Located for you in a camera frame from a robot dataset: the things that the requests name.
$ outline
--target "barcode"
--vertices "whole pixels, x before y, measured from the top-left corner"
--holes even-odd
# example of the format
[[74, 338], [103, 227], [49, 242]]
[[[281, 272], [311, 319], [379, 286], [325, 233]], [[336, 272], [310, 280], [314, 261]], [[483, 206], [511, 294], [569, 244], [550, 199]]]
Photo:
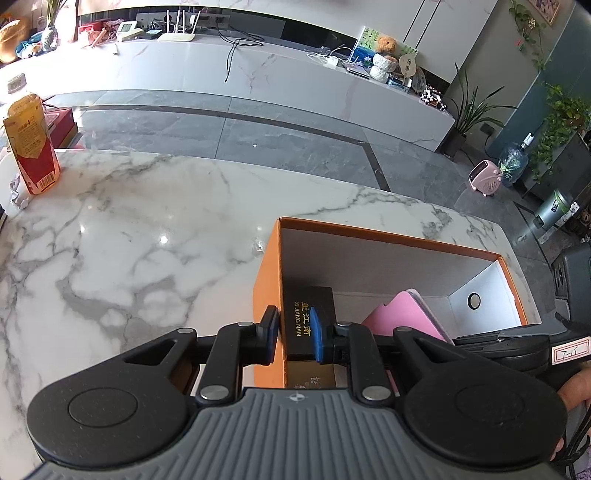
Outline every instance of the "barcode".
[[55, 177], [53, 176], [53, 172], [51, 171], [37, 182], [37, 188], [43, 191], [43, 189], [46, 189], [49, 185], [51, 185], [54, 182]]

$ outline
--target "black circular pad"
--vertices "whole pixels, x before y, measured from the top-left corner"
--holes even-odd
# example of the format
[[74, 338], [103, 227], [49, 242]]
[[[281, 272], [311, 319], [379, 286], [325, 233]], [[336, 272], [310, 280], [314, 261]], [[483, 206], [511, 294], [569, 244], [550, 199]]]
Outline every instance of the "black circular pad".
[[27, 411], [41, 457], [105, 469], [168, 447], [189, 421], [189, 406], [153, 368], [107, 361], [41, 390]]
[[417, 439], [454, 462], [519, 468], [548, 460], [566, 425], [549, 386], [489, 361], [437, 364], [404, 402]]
[[74, 397], [70, 416], [86, 427], [112, 427], [130, 418], [138, 408], [131, 393], [118, 388], [92, 388]]

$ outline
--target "green plant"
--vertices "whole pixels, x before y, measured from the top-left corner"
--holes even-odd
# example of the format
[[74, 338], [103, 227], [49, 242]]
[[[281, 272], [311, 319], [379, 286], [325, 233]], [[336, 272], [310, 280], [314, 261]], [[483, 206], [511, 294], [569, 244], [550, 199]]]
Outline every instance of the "green plant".
[[539, 165], [552, 166], [552, 152], [566, 143], [575, 133], [584, 133], [591, 124], [591, 104], [565, 95], [560, 85], [546, 84], [546, 101], [550, 113], [544, 119], [544, 131], [530, 153], [534, 177], [540, 177]]
[[482, 122], [490, 122], [498, 127], [503, 128], [505, 124], [496, 118], [490, 116], [484, 116], [485, 113], [494, 110], [495, 108], [511, 108], [515, 109], [517, 107], [511, 105], [489, 105], [486, 101], [491, 98], [493, 95], [499, 93], [503, 87], [497, 88], [492, 93], [489, 93], [483, 101], [481, 101], [478, 105], [476, 104], [476, 97], [478, 95], [478, 87], [474, 89], [474, 91], [470, 92], [470, 84], [468, 83], [468, 75], [466, 70], [464, 70], [464, 78], [462, 79], [462, 74], [460, 73], [460, 69], [456, 64], [456, 71], [458, 75], [458, 81], [460, 82], [460, 88], [462, 90], [462, 101], [460, 106], [458, 107], [457, 103], [450, 99], [455, 105], [457, 110], [457, 117], [455, 127], [460, 135], [466, 135], [468, 130], [470, 130], [473, 126], [482, 123]]
[[509, 13], [515, 20], [517, 26], [517, 32], [521, 37], [516, 43], [519, 51], [531, 53], [531, 61], [534, 63], [535, 68], [538, 72], [545, 69], [548, 60], [545, 59], [544, 47], [542, 45], [542, 29], [546, 28], [545, 23], [539, 23], [534, 17], [531, 16], [529, 9], [523, 5], [517, 3], [515, 0], [511, 0], [511, 7]]
[[47, 0], [47, 26], [56, 24], [57, 13], [66, 4], [66, 0]]

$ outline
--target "marble countertop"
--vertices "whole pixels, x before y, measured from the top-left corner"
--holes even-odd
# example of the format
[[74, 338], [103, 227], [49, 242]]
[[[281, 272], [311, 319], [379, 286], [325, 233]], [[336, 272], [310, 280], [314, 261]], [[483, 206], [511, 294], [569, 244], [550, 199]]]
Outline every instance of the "marble countertop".
[[[24, 415], [43, 386], [181, 325], [212, 335], [252, 320], [252, 286], [280, 216], [500, 253], [529, 322], [540, 322], [495, 223], [249, 164], [112, 151], [58, 157], [58, 184], [22, 212], [9, 207], [0, 234], [2, 480], [19, 480], [39, 463]], [[2, 205], [16, 170], [12, 157], [0, 162]]]

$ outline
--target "label sticker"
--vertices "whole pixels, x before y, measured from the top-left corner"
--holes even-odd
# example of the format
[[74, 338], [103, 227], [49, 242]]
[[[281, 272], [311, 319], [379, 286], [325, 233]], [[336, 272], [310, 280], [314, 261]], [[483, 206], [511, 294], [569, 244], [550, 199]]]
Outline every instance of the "label sticker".
[[552, 365], [563, 364], [591, 352], [591, 337], [552, 347]]

